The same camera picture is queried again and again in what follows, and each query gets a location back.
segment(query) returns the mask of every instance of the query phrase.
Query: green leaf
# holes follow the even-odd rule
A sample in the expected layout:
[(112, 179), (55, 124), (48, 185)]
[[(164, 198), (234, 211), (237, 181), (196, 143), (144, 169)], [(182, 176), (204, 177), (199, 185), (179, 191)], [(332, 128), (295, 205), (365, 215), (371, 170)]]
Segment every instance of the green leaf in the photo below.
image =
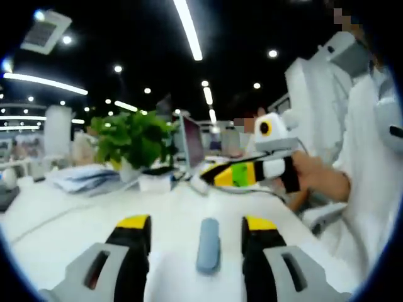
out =
[(91, 120), (91, 128), (97, 132), (100, 132), (105, 125), (102, 118), (92, 118)]

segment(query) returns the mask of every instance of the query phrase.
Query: black ceiling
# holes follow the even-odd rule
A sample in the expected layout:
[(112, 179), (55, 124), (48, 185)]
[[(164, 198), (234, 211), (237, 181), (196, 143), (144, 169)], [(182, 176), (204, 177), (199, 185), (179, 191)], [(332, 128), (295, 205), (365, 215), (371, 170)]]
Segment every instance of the black ceiling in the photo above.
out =
[[(20, 4), (24, 18), (35, 8), (51, 8), (70, 17), (66, 33), (73, 43), (57, 44), (50, 55), (10, 48), (14, 72), (72, 84), (89, 94), (1, 79), (7, 102), (26, 102), (28, 95), (47, 106), (64, 100), (78, 118), (85, 118), (85, 106), (97, 115), (118, 111), (113, 103), (105, 104), (107, 98), (152, 110), (171, 93), (174, 108), (207, 120), (201, 86), (207, 80), (217, 119), (228, 120), (233, 118), (229, 108), (234, 97), (254, 90), (255, 82), (262, 87), (255, 91), (259, 104), (251, 107), (268, 106), (284, 95), (287, 67), (297, 57), (312, 56), (337, 30), (320, 0), (187, 0), (203, 54), (203, 60), (196, 62), (173, 0), (97, 3), (55, 1), (51, 6), (29, 4), (26, 9)], [(21, 22), (21, 28), (28, 24), (29, 20)], [(277, 59), (267, 57), (271, 48), (279, 51)], [(120, 75), (113, 71), (115, 64), (123, 67)], [(146, 87), (151, 94), (144, 94)]]

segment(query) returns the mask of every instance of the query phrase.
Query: monitor screen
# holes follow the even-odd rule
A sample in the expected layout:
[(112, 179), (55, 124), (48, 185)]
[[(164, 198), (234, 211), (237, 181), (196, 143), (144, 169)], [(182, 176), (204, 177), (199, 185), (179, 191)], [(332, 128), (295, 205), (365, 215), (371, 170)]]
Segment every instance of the monitor screen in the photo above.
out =
[(196, 167), (204, 160), (202, 133), (200, 126), (185, 116), (181, 116), (186, 150), (186, 161), (189, 168)]

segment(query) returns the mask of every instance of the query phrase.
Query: stack of paper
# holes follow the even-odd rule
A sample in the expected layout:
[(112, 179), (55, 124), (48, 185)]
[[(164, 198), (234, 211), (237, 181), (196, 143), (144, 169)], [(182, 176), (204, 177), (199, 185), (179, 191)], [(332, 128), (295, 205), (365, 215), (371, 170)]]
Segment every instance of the stack of paper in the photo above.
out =
[(68, 193), (89, 192), (101, 185), (111, 187), (114, 183), (121, 184), (119, 173), (99, 164), (55, 171), (47, 176), (47, 180)]

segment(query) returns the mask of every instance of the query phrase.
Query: cable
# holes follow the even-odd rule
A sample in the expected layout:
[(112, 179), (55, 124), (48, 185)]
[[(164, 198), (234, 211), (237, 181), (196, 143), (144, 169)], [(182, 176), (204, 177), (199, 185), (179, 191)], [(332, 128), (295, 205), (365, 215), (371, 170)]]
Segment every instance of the cable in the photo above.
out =
[(305, 147), (304, 143), (297, 137), (298, 143), (301, 145), (303, 148), (304, 152), (309, 155), (308, 149)]
[(280, 196), (279, 194), (274, 193), (272, 191), (258, 190), (258, 189), (247, 189), (245, 191), (233, 191), (233, 190), (226, 190), (223, 187), (216, 187), (216, 186), (212, 186), (212, 185), (210, 185), (210, 187), (213, 187), (214, 189), (216, 189), (218, 191), (226, 192), (226, 193), (229, 193), (229, 194), (249, 194), (249, 193), (258, 193), (258, 192), (268, 193), (268, 194), (270, 194), (270, 195), (272, 195), (274, 197), (279, 198), (284, 204), (287, 203), (283, 196)]
[(74, 212), (74, 211), (82, 211), (82, 210), (88, 210), (88, 209), (95, 208), (95, 207), (97, 207), (97, 206), (104, 205), (104, 204), (108, 204), (108, 203), (112, 203), (112, 202), (115, 202), (115, 200), (114, 200), (113, 198), (112, 198), (112, 199), (108, 199), (108, 200), (103, 201), (103, 202), (100, 202), (100, 203), (85, 204), (85, 205), (80, 205), (80, 206), (76, 206), (75, 208), (71, 208), (71, 209), (65, 210), (65, 211), (63, 211), (63, 212), (61, 212), (61, 213), (59, 213), (59, 214), (57, 214), (57, 215), (55, 215), (55, 216), (53, 216), (53, 217), (50, 217), (50, 218), (46, 219), (45, 221), (43, 221), (43, 222), (41, 222), (41, 223), (39, 223), (39, 224), (33, 226), (32, 228), (27, 229), (26, 231), (24, 231), (22, 234), (18, 235), (18, 236), (17, 236), (16, 238), (14, 238), (13, 240), (10, 240), (9, 243), (10, 243), (10, 245), (17, 244), (19, 241), (21, 241), (22, 239), (24, 239), (27, 235), (29, 235), (29, 234), (35, 232), (35, 231), (38, 230), (39, 228), (44, 227), (45, 225), (48, 225), (49, 223), (51, 223), (51, 222), (53, 222), (53, 221), (55, 221), (55, 220), (58, 220), (59, 218), (64, 217), (65, 215), (67, 215), (67, 214), (69, 214), (69, 213), (71, 213), (71, 212)]

